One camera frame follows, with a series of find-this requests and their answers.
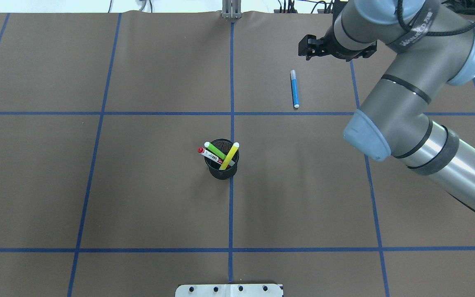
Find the green marker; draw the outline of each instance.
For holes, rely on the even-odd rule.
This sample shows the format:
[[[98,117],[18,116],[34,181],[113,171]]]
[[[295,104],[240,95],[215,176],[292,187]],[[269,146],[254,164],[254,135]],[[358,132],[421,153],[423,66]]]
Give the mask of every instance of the green marker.
[[[217,147],[215,147],[213,144],[209,143],[208,141],[205,142],[205,147],[213,152],[216,156],[218,156],[219,158],[221,159],[225,159],[226,158],[226,154],[223,154],[223,152],[221,152]],[[230,166],[234,166],[235,162],[233,160],[230,161]]]

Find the marker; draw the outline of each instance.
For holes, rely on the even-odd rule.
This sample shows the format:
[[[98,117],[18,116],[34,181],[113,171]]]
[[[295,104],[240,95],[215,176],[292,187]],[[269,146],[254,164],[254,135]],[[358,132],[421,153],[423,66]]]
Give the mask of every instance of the marker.
[[[205,142],[205,147],[213,152],[216,156],[218,156],[220,159],[224,160],[226,158],[226,154],[223,154],[220,150],[217,149],[213,144],[209,143],[208,141]],[[233,160],[230,161],[230,166],[234,166],[235,162]]]
[[[296,71],[291,70],[291,86],[292,86],[292,103],[294,108],[300,107],[300,102],[298,101],[298,85],[296,84]]]
[[[204,148],[200,147],[198,148],[198,153],[202,154],[206,158],[209,158],[210,160],[213,160],[214,162],[217,162],[219,164],[223,164],[223,160],[220,159],[218,156],[212,154],[211,152],[205,150]]]
[[[223,170],[226,168],[226,166],[230,163],[232,160],[232,157],[234,157],[234,154],[236,154],[237,149],[239,149],[239,143],[234,142],[232,147],[230,148],[230,152],[228,152],[228,155],[226,155],[225,160],[223,160],[223,164],[221,164],[221,167],[219,167],[219,170]]]

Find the blue marker body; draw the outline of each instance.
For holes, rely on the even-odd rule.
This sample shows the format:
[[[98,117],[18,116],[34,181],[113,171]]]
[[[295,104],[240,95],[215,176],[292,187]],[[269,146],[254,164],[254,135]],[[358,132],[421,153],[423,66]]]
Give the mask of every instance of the blue marker body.
[[[298,101],[298,85],[296,84],[296,71],[291,70],[291,86],[292,86],[292,103],[294,108],[300,107],[300,101]]]

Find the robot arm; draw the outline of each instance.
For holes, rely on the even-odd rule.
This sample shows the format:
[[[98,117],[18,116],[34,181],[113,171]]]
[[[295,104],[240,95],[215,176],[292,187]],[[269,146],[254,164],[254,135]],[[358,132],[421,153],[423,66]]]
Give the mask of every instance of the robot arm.
[[[475,149],[424,115],[441,88],[475,77],[475,23],[438,0],[351,0],[321,39],[299,55],[367,58],[381,40],[397,57],[366,98],[344,139],[377,161],[394,156],[475,211]]]

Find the pen holder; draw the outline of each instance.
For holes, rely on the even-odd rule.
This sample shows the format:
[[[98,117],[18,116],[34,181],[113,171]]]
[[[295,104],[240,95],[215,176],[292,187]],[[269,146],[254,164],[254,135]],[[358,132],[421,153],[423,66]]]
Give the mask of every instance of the pen holder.
[[[223,154],[228,154],[233,144],[232,141],[228,139],[216,139],[211,141],[211,143]],[[228,180],[230,177],[233,177],[234,174],[236,174],[236,171],[238,170],[239,150],[236,152],[236,154],[234,154],[232,160],[235,162],[234,166],[230,166],[225,170],[219,170],[219,167],[221,167],[219,163],[205,157],[205,162],[206,165],[208,165],[211,175],[218,180]]]

